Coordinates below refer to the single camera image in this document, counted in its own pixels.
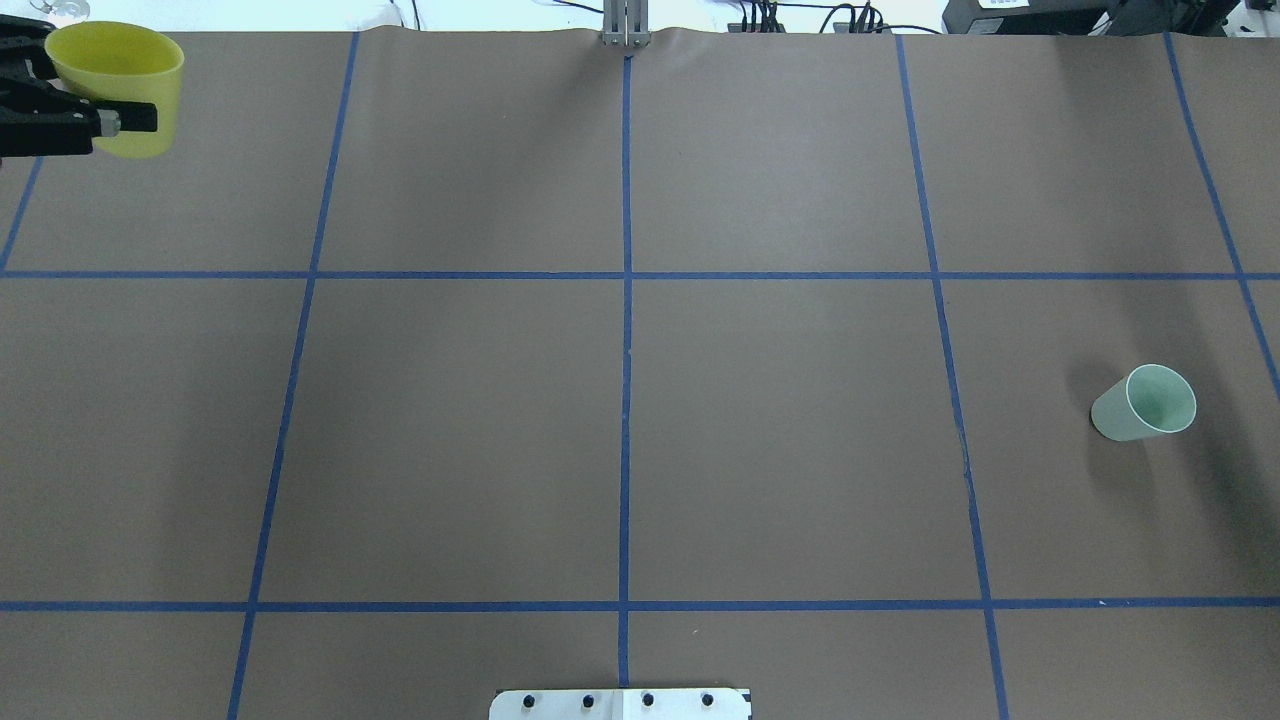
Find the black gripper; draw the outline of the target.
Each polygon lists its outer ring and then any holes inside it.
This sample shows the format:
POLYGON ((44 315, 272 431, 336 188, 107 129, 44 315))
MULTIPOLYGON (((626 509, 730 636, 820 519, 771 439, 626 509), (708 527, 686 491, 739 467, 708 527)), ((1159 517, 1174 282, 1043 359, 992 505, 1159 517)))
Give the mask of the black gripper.
MULTIPOLYGON (((19 120, 46 105, 58 70, 45 44, 51 22, 1 23, 3 158, 18 158, 19 120)), ((159 152, 157 109, 151 102, 81 100, 55 120, 49 152, 159 152)))

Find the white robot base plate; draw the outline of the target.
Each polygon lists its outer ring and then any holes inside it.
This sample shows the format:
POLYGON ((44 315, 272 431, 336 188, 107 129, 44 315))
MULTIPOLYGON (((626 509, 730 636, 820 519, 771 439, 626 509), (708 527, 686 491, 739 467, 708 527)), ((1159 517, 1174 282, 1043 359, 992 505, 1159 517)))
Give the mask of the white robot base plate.
POLYGON ((502 691, 489 719, 753 719, 745 689, 598 688, 502 691))

